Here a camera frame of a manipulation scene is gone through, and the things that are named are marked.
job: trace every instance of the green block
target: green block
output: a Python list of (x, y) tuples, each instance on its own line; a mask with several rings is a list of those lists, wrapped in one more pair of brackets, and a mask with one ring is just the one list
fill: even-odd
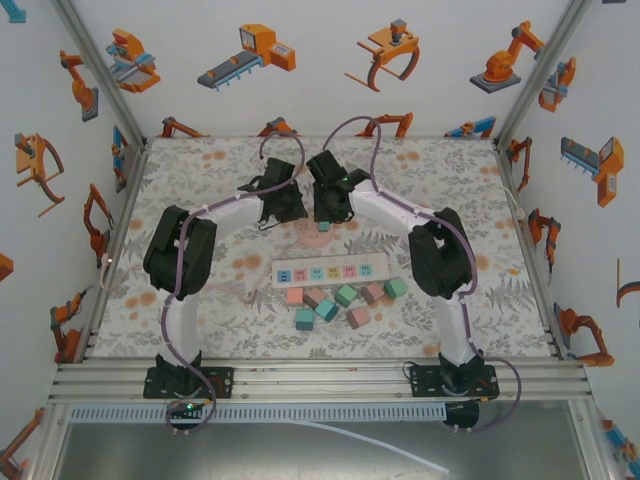
[(313, 330), (313, 310), (302, 308), (296, 312), (296, 330)]
[(389, 298), (398, 298), (407, 293), (407, 285), (401, 278), (394, 278), (384, 284), (384, 291), (389, 295)]
[(335, 303), (324, 299), (322, 302), (320, 302), (320, 305), (316, 307), (316, 313), (324, 318), (327, 322), (330, 322), (338, 313), (338, 306)]
[(351, 305), (351, 302), (358, 296), (358, 292), (351, 285), (343, 285), (338, 293), (336, 293), (335, 299), (343, 307), (347, 308)]

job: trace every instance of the power strip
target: power strip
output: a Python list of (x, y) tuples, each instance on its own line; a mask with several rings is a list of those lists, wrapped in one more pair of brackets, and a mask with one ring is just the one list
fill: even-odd
[(274, 260), (271, 266), (273, 288), (375, 282), (390, 277), (385, 253)]

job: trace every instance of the floral tablecloth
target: floral tablecloth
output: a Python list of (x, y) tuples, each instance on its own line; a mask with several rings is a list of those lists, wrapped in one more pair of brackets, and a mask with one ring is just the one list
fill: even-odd
[[(301, 140), (307, 159), (323, 139)], [(163, 210), (172, 204), (199, 208), (234, 194), (264, 172), (258, 157), (260, 138), (156, 139), (129, 223), (118, 270), (141, 264)], [(330, 149), (348, 171), (368, 170), (372, 139), (339, 138)], [(274, 139), (266, 154), (299, 162), (291, 139)], [(479, 287), (470, 312), (476, 344), (491, 354), (548, 356), (543, 327), (504, 192), (487, 188), (500, 183), (490, 141), (454, 139), (386, 139), (376, 164), (378, 182), (403, 197), (439, 210), (458, 211), (477, 257)], [(312, 213), (312, 176), (299, 179), (307, 211)], [(479, 217), (486, 199), (489, 205)], [(198, 328), (206, 357), (239, 358), (406, 358), (434, 356), (439, 333), (431, 299), (412, 280), (406, 241), (373, 220), (356, 217), (315, 232), (300, 220), (266, 231), (242, 228), (217, 239), (210, 282), (199, 296)], [(268, 278), (253, 305), (246, 298), (270, 261), (278, 256), (301, 258), (385, 252), (393, 276), (402, 277), (408, 293), (383, 298), (369, 306), (371, 322), (352, 330), (341, 309), (330, 323), (316, 317), (313, 331), (294, 326), (297, 307), (286, 304), (283, 290)], [(325, 289), (333, 293), (335, 289)], [(108, 300), (94, 357), (152, 357), (162, 343), (162, 295), (139, 268)], [(354, 306), (365, 305), (360, 298)]]

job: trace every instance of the wooden block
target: wooden block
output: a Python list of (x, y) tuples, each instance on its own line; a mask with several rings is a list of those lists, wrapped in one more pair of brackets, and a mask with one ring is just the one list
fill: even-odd
[(296, 330), (313, 330), (313, 310), (301, 308), (296, 312)]
[(303, 303), (304, 290), (302, 287), (287, 288), (287, 303), (289, 305), (300, 305)]
[(13, 273), (13, 260), (0, 253), (0, 282)]
[(361, 291), (365, 301), (371, 305), (384, 297), (384, 290), (379, 283), (371, 283), (364, 287)]
[(317, 287), (312, 288), (307, 293), (304, 294), (304, 303), (313, 308), (314, 310), (322, 303), (322, 301), (327, 297), (327, 294), (324, 293)]
[(358, 296), (358, 292), (350, 285), (343, 285), (338, 293), (336, 293), (335, 299), (343, 307), (348, 307), (351, 302)]
[(320, 302), (320, 305), (316, 308), (316, 313), (324, 318), (327, 322), (333, 320), (333, 317), (338, 313), (338, 306), (335, 303), (325, 299)]
[(407, 285), (401, 278), (394, 278), (384, 284), (384, 291), (389, 298), (398, 298), (407, 293)]
[(360, 328), (363, 325), (366, 325), (371, 321), (371, 316), (369, 315), (369, 309), (367, 307), (359, 307), (354, 308), (353, 310), (349, 310), (347, 312), (347, 321), (351, 328), (354, 330), (356, 328)]

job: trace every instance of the metal rail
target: metal rail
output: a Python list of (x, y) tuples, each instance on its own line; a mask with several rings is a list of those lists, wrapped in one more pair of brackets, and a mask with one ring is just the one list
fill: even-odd
[[(411, 359), (422, 365), (438, 360)], [(584, 399), (591, 395), (581, 362), (554, 358), (511, 358), (523, 382), (523, 401)], [(398, 360), (203, 360), (203, 366), (236, 368), (233, 396), (221, 403), (309, 402), (425, 402), (455, 401), (466, 397), (413, 398), (409, 380)], [(60, 365), (48, 402), (163, 403), (142, 397), (147, 369), (153, 359), (87, 360)], [(498, 401), (515, 397), (513, 372), (496, 363), (501, 394)]]

